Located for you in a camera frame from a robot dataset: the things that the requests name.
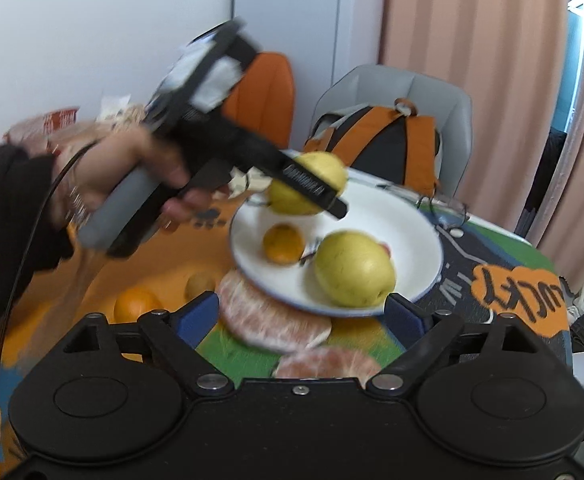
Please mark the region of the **black sleeved left forearm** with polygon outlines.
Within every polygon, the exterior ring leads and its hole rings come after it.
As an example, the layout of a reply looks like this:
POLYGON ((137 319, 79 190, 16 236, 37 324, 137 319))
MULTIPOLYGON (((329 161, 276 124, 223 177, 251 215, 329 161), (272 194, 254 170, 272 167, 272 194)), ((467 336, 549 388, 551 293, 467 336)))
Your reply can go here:
POLYGON ((13 145, 0 148, 0 318, 37 272, 55 269, 74 248, 65 228, 39 211, 52 185, 52 155, 36 157, 13 145))

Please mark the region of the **person's left hand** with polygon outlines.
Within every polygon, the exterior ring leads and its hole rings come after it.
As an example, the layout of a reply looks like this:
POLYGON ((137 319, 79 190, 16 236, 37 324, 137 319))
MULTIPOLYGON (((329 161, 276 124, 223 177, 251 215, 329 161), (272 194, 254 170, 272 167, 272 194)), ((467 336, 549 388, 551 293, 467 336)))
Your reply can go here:
POLYGON ((73 196, 79 198, 79 206, 93 212, 124 177, 139 167, 172 188, 182 188, 190 180, 178 148, 152 136, 142 125, 117 130, 88 125, 78 136, 57 145, 53 174, 58 176, 70 159, 91 143, 94 146, 73 165, 53 193, 50 217, 58 228, 67 226, 78 211, 72 204, 73 196))

